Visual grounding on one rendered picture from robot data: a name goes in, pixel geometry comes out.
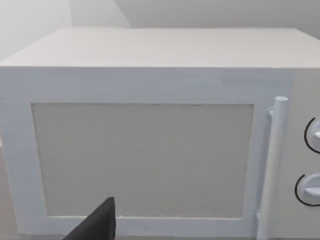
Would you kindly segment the white microwave door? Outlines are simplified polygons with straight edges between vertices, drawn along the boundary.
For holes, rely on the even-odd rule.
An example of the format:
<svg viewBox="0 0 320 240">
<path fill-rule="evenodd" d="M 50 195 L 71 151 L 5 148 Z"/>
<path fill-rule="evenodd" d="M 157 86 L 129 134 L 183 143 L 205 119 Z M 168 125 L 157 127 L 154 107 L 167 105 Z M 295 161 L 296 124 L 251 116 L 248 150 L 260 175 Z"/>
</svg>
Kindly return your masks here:
<svg viewBox="0 0 320 240">
<path fill-rule="evenodd" d="M 126 237 L 256 235 L 271 67 L 0 66 L 21 235 L 65 235 L 106 196 Z"/>
</svg>

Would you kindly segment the white microwave knob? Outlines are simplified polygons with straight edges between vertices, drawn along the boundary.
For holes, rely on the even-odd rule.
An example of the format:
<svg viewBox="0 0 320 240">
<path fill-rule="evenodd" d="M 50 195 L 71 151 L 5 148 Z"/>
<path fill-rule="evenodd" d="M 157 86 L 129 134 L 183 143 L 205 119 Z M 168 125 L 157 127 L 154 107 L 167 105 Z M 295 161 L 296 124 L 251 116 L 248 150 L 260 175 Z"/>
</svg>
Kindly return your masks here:
<svg viewBox="0 0 320 240">
<path fill-rule="evenodd" d="M 320 118 L 313 117 L 306 125 L 303 133 L 306 147 L 320 155 Z"/>
<path fill-rule="evenodd" d="M 320 173 L 302 174 L 295 183 L 294 195 L 304 206 L 320 207 Z"/>
</svg>

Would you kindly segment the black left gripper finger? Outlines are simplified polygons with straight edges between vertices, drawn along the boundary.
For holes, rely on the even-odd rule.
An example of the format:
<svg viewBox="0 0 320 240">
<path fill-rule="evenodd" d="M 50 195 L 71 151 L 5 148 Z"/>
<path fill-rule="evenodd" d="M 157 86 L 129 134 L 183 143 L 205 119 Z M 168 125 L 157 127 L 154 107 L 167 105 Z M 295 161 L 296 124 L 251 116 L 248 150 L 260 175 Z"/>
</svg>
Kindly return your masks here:
<svg viewBox="0 0 320 240">
<path fill-rule="evenodd" d="M 116 204 L 108 197 L 62 240 L 115 240 Z"/>
</svg>

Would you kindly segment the pale microwave oven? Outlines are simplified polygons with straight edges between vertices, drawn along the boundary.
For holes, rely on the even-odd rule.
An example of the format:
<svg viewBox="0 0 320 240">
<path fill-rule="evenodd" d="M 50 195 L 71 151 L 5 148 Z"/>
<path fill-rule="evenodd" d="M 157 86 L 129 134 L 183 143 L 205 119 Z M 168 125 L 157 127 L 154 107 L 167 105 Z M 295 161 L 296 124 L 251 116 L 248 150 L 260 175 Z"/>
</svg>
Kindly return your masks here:
<svg viewBox="0 0 320 240">
<path fill-rule="evenodd" d="M 283 28 L 59 29 L 0 62 L 0 67 L 276 68 L 294 71 L 288 96 L 282 158 L 272 202 L 270 239 L 319 238 L 320 207 L 297 201 L 295 184 L 320 173 L 320 154 L 309 150 L 304 130 L 320 119 L 320 40 Z M 265 161 L 254 237 L 120 236 L 131 238 L 256 240 L 272 118 L 267 109 Z"/>
</svg>

